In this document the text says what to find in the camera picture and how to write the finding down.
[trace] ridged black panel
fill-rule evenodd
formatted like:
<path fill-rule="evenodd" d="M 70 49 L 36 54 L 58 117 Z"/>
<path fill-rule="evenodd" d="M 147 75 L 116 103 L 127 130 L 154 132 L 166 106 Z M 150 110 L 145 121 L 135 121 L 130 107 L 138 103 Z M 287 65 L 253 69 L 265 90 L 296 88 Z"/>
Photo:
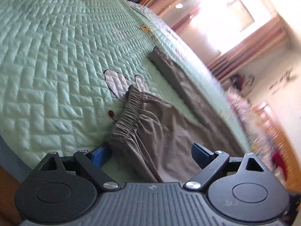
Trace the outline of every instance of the ridged black panel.
<path fill-rule="evenodd" d="M 21 226 L 35 223 L 24 221 Z M 239 226 L 216 214 L 204 196 L 184 191 L 178 183 L 128 183 L 103 194 L 88 214 L 64 226 Z M 267 226 L 284 226 L 281 222 Z"/>

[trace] bed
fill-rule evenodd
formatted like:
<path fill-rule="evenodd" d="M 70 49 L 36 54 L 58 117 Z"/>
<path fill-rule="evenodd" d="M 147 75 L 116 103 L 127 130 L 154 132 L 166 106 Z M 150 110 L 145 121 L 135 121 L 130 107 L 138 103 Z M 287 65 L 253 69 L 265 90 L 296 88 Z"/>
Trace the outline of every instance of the bed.
<path fill-rule="evenodd" d="M 152 94 L 197 121 L 147 59 L 154 46 L 179 63 L 246 152 L 249 144 L 220 84 L 147 8 L 125 0 L 0 0 L 1 166 L 22 181 L 50 151 L 70 156 L 109 136 L 123 103 L 104 72 L 141 76 Z M 147 24 L 152 33 L 141 30 Z M 104 170 L 114 177 L 114 161 Z"/>

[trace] wall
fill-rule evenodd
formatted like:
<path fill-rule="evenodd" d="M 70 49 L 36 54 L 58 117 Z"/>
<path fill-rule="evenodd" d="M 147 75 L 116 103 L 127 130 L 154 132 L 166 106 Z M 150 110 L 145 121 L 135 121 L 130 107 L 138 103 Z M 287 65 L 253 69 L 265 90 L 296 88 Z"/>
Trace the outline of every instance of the wall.
<path fill-rule="evenodd" d="M 287 23 L 292 46 L 301 49 L 301 0 L 270 0 Z"/>
<path fill-rule="evenodd" d="M 287 83 L 282 82 L 269 90 L 290 66 L 293 69 L 291 77 L 295 79 Z M 247 98 L 253 104 L 264 101 L 270 104 L 287 132 L 301 163 L 301 52 L 275 50 L 269 56 L 250 63 L 240 73 L 255 75 L 254 89 Z"/>
<path fill-rule="evenodd" d="M 220 54 L 220 51 L 209 43 L 207 36 L 203 34 L 196 25 L 190 23 L 183 30 L 178 32 L 178 35 L 205 65 Z"/>

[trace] ceiling light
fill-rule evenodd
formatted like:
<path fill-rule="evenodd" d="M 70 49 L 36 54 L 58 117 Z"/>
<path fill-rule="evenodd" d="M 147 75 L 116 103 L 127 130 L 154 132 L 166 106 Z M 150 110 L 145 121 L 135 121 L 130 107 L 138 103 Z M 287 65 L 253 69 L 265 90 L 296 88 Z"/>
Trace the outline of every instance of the ceiling light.
<path fill-rule="evenodd" d="M 176 8 L 177 8 L 177 9 L 182 8 L 182 7 L 183 7 L 183 4 L 182 4 L 182 3 L 179 3 L 179 4 L 176 5 Z"/>

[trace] gray pants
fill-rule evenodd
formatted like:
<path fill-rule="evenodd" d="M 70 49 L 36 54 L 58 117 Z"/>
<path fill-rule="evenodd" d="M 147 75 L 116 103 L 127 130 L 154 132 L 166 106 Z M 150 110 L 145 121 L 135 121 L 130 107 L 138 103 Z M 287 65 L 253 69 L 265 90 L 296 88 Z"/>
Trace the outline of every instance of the gray pants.
<path fill-rule="evenodd" d="M 133 85 L 125 97 L 125 109 L 109 144 L 147 182 L 183 184 L 201 170 L 191 156 L 193 143 L 212 151 L 223 147 L 218 136 L 188 120 L 171 103 Z M 236 155 L 233 149 L 224 151 Z"/>
<path fill-rule="evenodd" d="M 198 121 L 220 139 L 218 148 L 228 151 L 230 155 L 243 156 L 244 152 L 234 135 L 181 67 L 157 46 L 149 54 L 149 59 L 177 91 Z"/>

